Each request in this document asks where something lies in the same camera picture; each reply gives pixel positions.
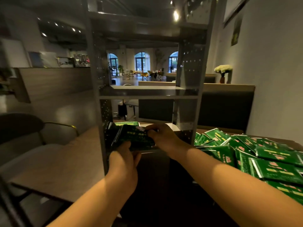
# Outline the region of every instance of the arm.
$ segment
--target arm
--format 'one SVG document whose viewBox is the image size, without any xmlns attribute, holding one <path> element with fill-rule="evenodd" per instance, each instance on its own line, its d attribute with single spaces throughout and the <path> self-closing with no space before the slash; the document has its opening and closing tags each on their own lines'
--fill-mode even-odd
<svg viewBox="0 0 303 227">
<path fill-rule="evenodd" d="M 156 145 L 178 161 L 240 226 L 302 226 L 303 206 L 281 191 L 193 148 L 166 124 L 146 129 Z"/>
<path fill-rule="evenodd" d="M 141 154 L 132 154 L 130 145 L 131 142 L 124 142 L 117 151 L 113 151 L 109 156 L 109 171 L 104 179 L 48 227 L 111 226 L 138 182 L 136 166 Z"/>
</svg>

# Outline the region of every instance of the pile of green packets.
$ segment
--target pile of green packets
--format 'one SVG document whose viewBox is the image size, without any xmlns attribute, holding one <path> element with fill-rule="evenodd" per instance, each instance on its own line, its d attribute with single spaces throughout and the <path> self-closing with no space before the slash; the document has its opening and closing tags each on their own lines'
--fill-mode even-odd
<svg viewBox="0 0 303 227">
<path fill-rule="evenodd" d="M 196 148 L 279 189 L 303 204 L 303 152 L 265 138 L 196 133 Z"/>
</svg>

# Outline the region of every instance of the brown vase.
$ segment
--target brown vase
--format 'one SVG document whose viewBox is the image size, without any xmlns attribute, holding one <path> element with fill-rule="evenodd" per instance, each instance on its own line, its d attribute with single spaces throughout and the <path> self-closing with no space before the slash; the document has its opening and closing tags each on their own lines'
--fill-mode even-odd
<svg viewBox="0 0 303 227">
<path fill-rule="evenodd" d="M 225 77 L 220 78 L 220 84 L 225 84 Z"/>
</svg>

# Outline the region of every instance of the person's left hand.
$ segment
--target person's left hand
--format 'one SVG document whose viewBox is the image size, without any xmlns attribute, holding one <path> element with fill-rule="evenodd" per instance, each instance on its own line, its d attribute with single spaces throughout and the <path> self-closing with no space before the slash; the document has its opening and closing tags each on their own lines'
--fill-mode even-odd
<svg viewBox="0 0 303 227">
<path fill-rule="evenodd" d="M 138 183 L 137 165 L 141 159 L 141 153 L 131 153 L 129 148 L 131 142 L 122 143 L 117 150 L 109 156 L 108 174 L 122 180 L 125 189 L 133 193 Z"/>
</svg>

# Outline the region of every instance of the forearm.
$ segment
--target forearm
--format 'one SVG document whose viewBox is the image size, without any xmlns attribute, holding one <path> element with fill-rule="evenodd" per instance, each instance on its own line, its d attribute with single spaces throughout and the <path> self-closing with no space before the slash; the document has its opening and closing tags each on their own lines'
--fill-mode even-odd
<svg viewBox="0 0 303 227">
<path fill-rule="evenodd" d="M 130 192 L 124 190 L 122 180 L 116 175 L 106 175 L 81 196 L 49 227 L 70 226 L 111 226 Z"/>
<path fill-rule="evenodd" d="M 240 226 L 301 226 L 303 206 L 268 184 L 179 145 L 177 161 Z"/>
</svg>

